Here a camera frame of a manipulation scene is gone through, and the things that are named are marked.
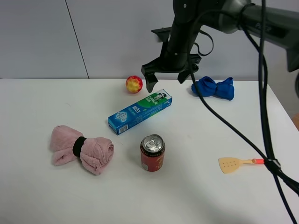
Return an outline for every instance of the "blue towel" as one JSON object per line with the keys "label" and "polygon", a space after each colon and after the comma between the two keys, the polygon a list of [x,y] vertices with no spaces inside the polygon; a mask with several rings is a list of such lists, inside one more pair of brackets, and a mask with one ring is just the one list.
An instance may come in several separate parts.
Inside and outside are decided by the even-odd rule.
{"label": "blue towel", "polygon": [[[232,77],[227,78],[223,82],[216,83],[210,77],[205,76],[197,81],[196,84],[203,97],[216,96],[223,99],[232,100],[235,96]],[[194,84],[192,84],[191,89],[197,95]]]}

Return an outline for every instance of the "pink cloth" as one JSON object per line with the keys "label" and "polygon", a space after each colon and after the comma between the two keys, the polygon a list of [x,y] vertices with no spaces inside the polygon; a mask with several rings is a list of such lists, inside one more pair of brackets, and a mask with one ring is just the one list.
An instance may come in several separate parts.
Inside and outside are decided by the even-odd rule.
{"label": "pink cloth", "polygon": [[[52,132],[50,147],[54,151],[54,165],[63,165],[76,159],[73,146],[81,132],[65,125],[56,126]],[[81,148],[80,159],[83,166],[95,175],[101,174],[112,159],[114,145],[110,139],[102,137],[89,138]]]}

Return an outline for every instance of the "toothpaste box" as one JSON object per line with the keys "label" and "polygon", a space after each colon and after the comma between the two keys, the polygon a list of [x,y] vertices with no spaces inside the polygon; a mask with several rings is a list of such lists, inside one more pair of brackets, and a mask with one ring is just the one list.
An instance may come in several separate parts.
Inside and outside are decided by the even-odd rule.
{"label": "toothpaste box", "polygon": [[145,119],[170,106],[172,97],[165,91],[159,90],[131,106],[111,115],[109,126],[118,135],[134,127]]}

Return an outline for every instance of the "red can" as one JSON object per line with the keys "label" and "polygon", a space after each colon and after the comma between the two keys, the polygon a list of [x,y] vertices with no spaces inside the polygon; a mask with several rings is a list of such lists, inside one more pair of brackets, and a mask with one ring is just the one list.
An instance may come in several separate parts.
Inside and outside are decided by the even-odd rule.
{"label": "red can", "polygon": [[145,137],[140,143],[142,167],[150,172],[159,170],[163,165],[165,143],[163,139],[152,134]]}

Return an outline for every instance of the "toy spatula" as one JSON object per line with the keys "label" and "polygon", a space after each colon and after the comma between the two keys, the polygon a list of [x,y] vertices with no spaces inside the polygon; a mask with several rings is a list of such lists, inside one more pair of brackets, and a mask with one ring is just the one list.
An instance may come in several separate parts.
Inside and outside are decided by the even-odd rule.
{"label": "toy spatula", "polygon": [[242,164],[263,164],[263,159],[240,160],[233,157],[220,158],[219,166],[224,174],[237,170]]}

